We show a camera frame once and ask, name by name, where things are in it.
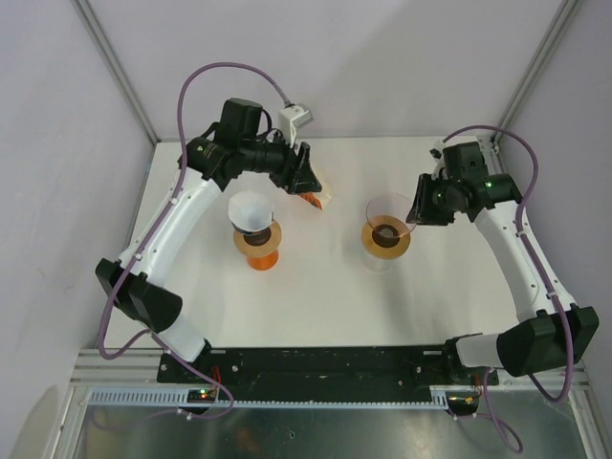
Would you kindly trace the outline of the clear glass carafe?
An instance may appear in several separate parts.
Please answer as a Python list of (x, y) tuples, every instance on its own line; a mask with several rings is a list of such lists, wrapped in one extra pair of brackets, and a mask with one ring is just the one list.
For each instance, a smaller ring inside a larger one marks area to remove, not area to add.
[(372, 256), (369, 252), (367, 252), (363, 258), (363, 264), (373, 273), (384, 273), (393, 267), (394, 261), (381, 259), (376, 256)]

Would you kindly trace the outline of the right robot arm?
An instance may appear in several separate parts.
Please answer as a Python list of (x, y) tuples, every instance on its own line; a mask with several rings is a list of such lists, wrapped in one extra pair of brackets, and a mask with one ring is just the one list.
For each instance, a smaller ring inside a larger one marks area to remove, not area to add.
[(533, 235), (514, 179), (489, 172), (478, 142), (438, 142), (430, 153), (436, 167), (420, 175), (406, 222), (445, 227), (465, 214), (504, 274), (518, 320), (505, 332), (449, 340), (454, 351), (441, 359), (443, 376), (464, 383), (476, 367), (521, 377), (578, 363), (599, 317), (593, 308), (581, 308), (558, 280)]

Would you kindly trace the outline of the orange coffee filter box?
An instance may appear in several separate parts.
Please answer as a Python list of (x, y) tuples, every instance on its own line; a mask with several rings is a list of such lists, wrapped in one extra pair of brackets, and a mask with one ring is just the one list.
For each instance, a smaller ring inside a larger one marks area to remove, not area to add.
[(321, 191), (300, 193), (298, 197), (319, 210), (325, 210), (333, 198), (333, 189), (325, 177), (319, 178), (319, 182)]

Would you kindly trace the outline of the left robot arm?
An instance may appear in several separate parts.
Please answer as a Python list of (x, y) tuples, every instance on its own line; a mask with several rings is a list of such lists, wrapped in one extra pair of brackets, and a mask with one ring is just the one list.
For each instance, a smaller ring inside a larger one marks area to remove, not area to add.
[(210, 373), (211, 359), (202, 353), (208, 343), (187, 318), (183, 300), (164, 284), (197, 221), (244, 172), (266, 174), (290, 195), (322, 190), (309, 144), (295, 141), (298, 129), (312, 121), (311, 110), (290, 104), (279, 111), (278, 128), (261, 133), (264, 115), (257, 102), (226, 100), (221, 119), (184, 145), (176, 183), (143, 233), (117, 260), (101, 259), (96, 267), (110, 304), (178, 355), (179, 372), (194, 383)]

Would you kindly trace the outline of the white paper coffee filter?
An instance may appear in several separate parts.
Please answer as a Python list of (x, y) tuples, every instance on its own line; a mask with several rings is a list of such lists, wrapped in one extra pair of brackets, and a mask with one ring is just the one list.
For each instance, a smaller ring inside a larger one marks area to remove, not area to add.
[(240, 191), (229, 199), (231, 223), (245, 230), (265, 230), (273, 223), (273, 203), (263, 194)]

